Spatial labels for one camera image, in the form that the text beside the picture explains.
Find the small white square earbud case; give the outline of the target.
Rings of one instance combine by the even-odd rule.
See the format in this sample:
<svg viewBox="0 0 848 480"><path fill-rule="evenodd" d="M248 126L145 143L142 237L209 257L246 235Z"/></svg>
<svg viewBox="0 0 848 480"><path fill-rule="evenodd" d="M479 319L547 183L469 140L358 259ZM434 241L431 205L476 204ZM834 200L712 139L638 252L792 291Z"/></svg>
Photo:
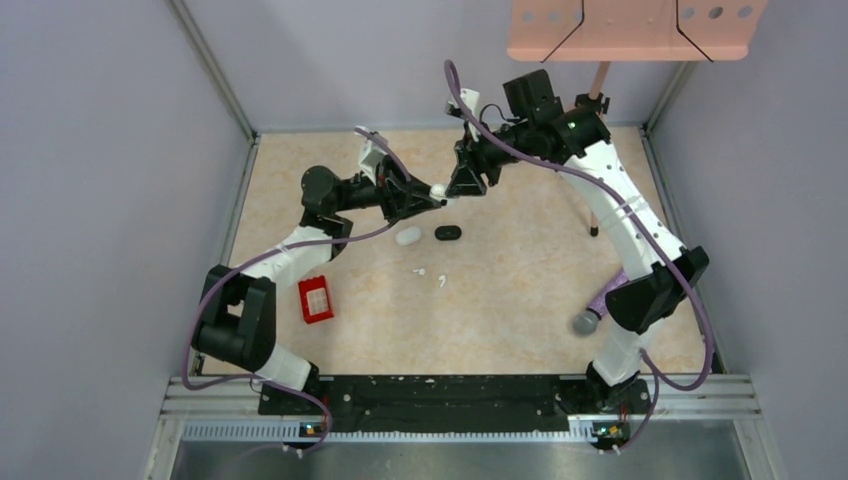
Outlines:
<svg viewBox="0 0 848 480"><path fill-rule="evenodd" d="M447 186L444 184L434 184L430 187L429 196L434 200L443 202L447 200Z"/></svg>

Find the white oval charging case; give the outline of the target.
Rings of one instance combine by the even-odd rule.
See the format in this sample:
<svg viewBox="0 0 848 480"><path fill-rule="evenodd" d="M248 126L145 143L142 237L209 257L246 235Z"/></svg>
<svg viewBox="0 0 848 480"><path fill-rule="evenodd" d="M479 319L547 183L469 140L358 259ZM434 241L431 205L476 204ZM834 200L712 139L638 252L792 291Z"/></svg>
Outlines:
<svg viewBox="0 0 848 480"><path fill-rule="evenodd" d="M409 246L421 240L422 230L417 226L407 227L395 235L395 241L399 246Z"/></svg>

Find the black oval earbud case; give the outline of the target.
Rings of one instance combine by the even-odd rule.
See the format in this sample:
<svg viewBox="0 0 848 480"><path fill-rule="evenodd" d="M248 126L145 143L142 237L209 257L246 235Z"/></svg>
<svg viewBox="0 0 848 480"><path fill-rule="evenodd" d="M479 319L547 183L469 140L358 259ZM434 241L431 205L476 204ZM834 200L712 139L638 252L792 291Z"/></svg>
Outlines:
<svg viewBox="0 0 848 480"><path fill-rule="evenodd" d="M455 241L462 237L463 231L457 225L441 225L434 230L434 236L439 241Z"/></svg>

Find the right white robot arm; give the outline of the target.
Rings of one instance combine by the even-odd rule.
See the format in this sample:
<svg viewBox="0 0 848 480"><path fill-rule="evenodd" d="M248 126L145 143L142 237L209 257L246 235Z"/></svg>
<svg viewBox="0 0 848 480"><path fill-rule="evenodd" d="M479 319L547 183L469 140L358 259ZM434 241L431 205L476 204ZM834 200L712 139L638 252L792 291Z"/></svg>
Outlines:
<svg viewBox="0 0 848 480"><path fill-rule="evenodd" d="M552 170L583 197L621 259L628 280L607 295L613 325L588 366L586 385L589 404L612 412L626 400L640 365L653 363L646 348L679 303L690 300L697 320L708 323L694 287L709 257L664 226L627 173L599 115L586 108L565 110L545 70L506 83L516 120L497 131L481 120L479 94L461 86L452 61L445 61L444 72L451 94L446 111L467 130L455 145L457 166L445 197L483 196L506 166L518 162Z"/></svg>

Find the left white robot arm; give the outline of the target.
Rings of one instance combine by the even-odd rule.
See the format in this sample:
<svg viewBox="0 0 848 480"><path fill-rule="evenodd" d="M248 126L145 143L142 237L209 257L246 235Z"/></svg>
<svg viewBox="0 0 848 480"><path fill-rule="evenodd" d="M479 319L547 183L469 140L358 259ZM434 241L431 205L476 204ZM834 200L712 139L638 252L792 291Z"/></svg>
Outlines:
<svg viewBox="0 0 848 480"><path fill-rule="evenodd" d="M342 212L379 208L388 226L442 208L447 188L429 185L389 158L343 179L329 168L309 168L300 181L303 215L279 244L235 268L218 265L206 277L190 335L191 349L242 369L246 378L283 387L297 413L319 404L318 368L280 345L277 296L357 241Z"/></svg>

